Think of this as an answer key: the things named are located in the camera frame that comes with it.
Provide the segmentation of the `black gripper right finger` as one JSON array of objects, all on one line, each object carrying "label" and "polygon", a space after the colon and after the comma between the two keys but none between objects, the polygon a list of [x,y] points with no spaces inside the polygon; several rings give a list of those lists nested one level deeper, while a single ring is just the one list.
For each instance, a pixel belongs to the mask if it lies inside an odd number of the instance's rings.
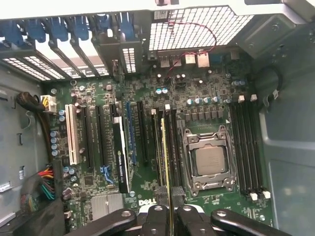
[{"label": "black gripper right finger", "polygon": [[176,236],[285,236],[274,228],[270,200],[251,201],[238,192],[194,198],[172,188]]}]

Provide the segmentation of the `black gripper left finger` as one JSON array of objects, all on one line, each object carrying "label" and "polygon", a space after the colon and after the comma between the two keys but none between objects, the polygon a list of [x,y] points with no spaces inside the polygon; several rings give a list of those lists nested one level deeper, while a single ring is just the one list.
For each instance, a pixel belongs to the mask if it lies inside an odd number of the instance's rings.
[{"label": "black gripper left finger", "polygon": [[142,206],[139,213],[127,208],[118,209],[67,235],[167,236],[170,225],[167,187],[158,187],[156,196],[157,203]]}]

